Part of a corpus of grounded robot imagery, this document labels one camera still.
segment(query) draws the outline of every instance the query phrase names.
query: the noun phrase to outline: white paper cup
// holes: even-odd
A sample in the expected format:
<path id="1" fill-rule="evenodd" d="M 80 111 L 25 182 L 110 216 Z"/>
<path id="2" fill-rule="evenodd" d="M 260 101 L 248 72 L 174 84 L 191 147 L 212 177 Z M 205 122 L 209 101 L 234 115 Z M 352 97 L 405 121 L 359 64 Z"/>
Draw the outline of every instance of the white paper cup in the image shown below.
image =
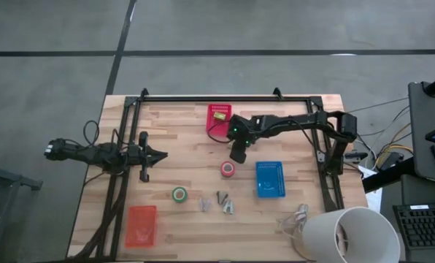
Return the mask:
<path id="1" fill-rule="evenodd" d="M 336 228 L 347 235 L 345 255 L 336 243 Z M 398 235 L 390 222 L 365 207 L 353 207 L 310 218 L 302 230 L 305 248 L 318 263 L 397 263 Z"/>

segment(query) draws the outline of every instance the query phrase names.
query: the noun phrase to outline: blue plastic basket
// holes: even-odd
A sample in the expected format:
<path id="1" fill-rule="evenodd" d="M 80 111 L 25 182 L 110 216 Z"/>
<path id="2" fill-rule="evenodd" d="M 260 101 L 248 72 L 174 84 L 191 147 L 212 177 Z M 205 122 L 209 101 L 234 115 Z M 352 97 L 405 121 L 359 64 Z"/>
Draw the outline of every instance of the blue plastic basket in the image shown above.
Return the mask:
<path id="1" fill-rule="evenodd" d="M 256 162 L 256 191 L 259 198 L 285 197 L 282 162 Z"/>

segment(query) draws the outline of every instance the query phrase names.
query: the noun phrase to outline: gray floor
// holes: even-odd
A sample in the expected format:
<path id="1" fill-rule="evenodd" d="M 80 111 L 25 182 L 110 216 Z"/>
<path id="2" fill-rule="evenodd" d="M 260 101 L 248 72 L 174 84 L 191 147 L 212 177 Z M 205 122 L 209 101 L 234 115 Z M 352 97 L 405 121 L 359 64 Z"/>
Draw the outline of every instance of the gray floor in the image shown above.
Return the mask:
<path id="1" fill-rule="evenodd" d="M 0 51 L 115 50 L 127 6 L 0 1 Z M 126 43 L 127 50 L 256 48 L 435 48 L 435 1 L 139 0 Z M 82 141 L 83 124 L 99 117 L 112 61 L 0 58 L 0 167 L 44 180 L 39 193 L 20 192 L 1 262 L 64 257 L 86 166 L 45 161 L 42 151 L 56 137 Z M 268 94 L 279 87 L 341 94 L 354 110 L 405 97 L 408 82 L 434 79 L 435 56 L 123 58 L 114 94 Z M 405 106 L 355 113 L 359 133 L 385 128 Z M 408 122 L 393 124 L 375 150 Z M 365 139 L 372 144 L 375 136 Z"/>

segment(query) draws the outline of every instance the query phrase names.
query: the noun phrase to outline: black keyboard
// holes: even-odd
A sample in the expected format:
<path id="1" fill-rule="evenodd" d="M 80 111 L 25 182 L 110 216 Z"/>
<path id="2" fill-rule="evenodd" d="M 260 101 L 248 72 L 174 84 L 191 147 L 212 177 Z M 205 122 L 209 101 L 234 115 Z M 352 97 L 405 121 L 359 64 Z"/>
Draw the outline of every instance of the black keyboard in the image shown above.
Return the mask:
<path id="1" fill-rule="evenodd" d="M 435 248 L 435 205 L 394 205 L 406 249 Z"/>

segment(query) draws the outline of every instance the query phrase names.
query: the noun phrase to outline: wooden table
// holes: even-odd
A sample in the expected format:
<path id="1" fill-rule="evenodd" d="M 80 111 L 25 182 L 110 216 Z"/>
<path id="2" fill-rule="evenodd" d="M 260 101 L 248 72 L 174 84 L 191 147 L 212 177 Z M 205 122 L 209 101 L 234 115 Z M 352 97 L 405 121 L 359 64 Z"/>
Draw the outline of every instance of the wooden table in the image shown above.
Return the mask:
<path id="1" fill-rule="evenodd" d="M 321 95 L 326 111 L 343 110 L 340 95 Z M 124 96 L 107 96 L 100 121 L 99 142 L 110 141 L 120 125 Z M 251 115 L 297 115 L 307 113 L 302 102 L 233 102 L 233 113 Z M 279 230 L 277 220 L 309 205 L 309 216 L 323 213 L 323 201 L 312 146 L 301 131 L 260 139 L 247 149 L 247 160 L 236 164 L 232 178 L 220 175 L 229 160 L 227 145 L 211 141 L 205 133 L 207 103 L 142 103 L 137 133 L 149 133 L 149 144 L 169 157 L 148 170 L 150 182 L 139 182 L 139 168 L 132 169 L 128 183 L 118 260 L 303 260 Z M 257 199 L 255 162 L 282 161 L 286 197 Z M 100 173 L 90 167 L 87 179 Z M 109 176 L 90 182 L 82 193 L 69 256 L 75 255 L 98 228 L 104 209 Z M 357 172 L 340 176 L 345 207 L 366 206 Z M 177 204 L 172 189 L 183 186 L 188 200 Z M 227 191 L 235 212 L 226 215 L 216 202 L 216 191 Z M 212 199 L 208 212 L 199 211 L 199 197 Z M 125 248 L 124 229 L 128 207 L 156 205 L 158 231 L 153 248 Z M 106 248 L 110 247 L 107 238 Z"/>

